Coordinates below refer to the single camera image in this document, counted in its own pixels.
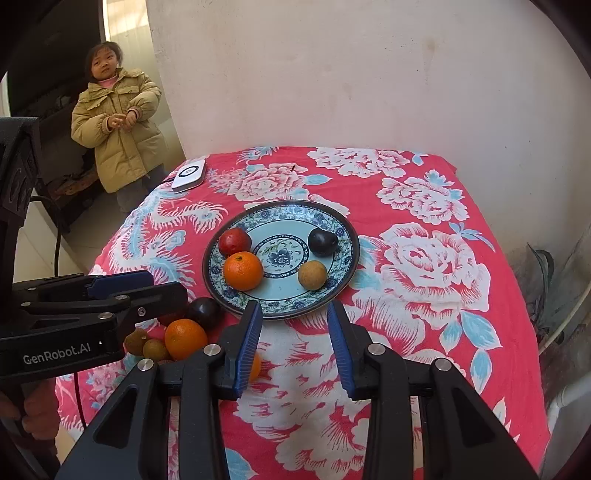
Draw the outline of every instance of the blue and white porcelain plate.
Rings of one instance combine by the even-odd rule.
[[[252,239],[252,253],[262,262],[264,276],[257,288],[234,290],[223,278],[225,257],[218,240],[229,228],[240,227]],[[339,238],[337,251],[317,257],[308,248],[314,228],[333,232]],[[306,290],[297,279],[302,264],[318,260],[328,279],[315,291]],[[335,298],[353,277],[359,262],[359,238],[339,212],[305,200],[264,203],[234,217],[213,237],[203,258],[203,278],[209,293],[221,305],[242,314],[249,300],[257,300],[265,320],[284,320],[312,312]]]

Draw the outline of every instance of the orange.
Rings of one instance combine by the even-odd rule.
[[[258,376],[261,374],[261,367],[261,356],[258,353],[255,353],[255,358],[252,361],[251,374],[248,377],[249,382],[255,381],[258,378]]]
[[[261,261],[250,252],[233,254],[223,265],[223,278],[236,290],[252,290],[262,280]]]
[[[189,319],[175,320],[166,327],[164,344],[175,360],[185,360],[207,345],[207,335],[201,326]]]

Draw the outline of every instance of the human hand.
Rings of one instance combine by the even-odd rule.
[[[107,127],[110,129],[121,128],[125,122],[126,115],[122,113],[114,113],[107,119]]]
[[[125,122],[124,122],[124,127],[123,127],[124,130],[126,132],[129,132],[137,121],[138,121],[138,117],[137,117],[134,110],[130,110],[129,112],[127,112],[127,116],[125,117]]]
[[[60,428],[58,406],[56,379],[43,380],[24,401],[27,415],[22,420],[23,429],[37,440],[53,440]],[[0,417],[13,420],[21,417],[18,408],[2,392],[0,392]]]

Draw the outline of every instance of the red floral tablecloth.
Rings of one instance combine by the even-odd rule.
[[[222,223],[278,199],[329,205],[351,221],[361,244],[357,273],[339,297],[351,321],[405,358],[453,361],[539,465],[548,430],[534,332],[500,247],[449,163],[409,151],[292,147],[206,161],[200,187],[175,194],[168,183],[151,193],[92,273],[145,268],[158,283],[183,283],[192,299],[206,296],[202,257]],[[227,323],[235,321],[226,315]],[[163,334],[154,320],[140,325]],[[258,381],[237,403],[220,407],[232,479],[360,478],[369,406],[350,401],[340,386],[326,311],[266,322],[258,349],[264,359]],[[138,360],[128,355],[79,374],[87,421]],[[72,375],[58,380],[57,393],[63,424],[78,437]],[[415,402],[413,409],[420,478]],[[175,402],[169,478],[178,478],[177,440]]]

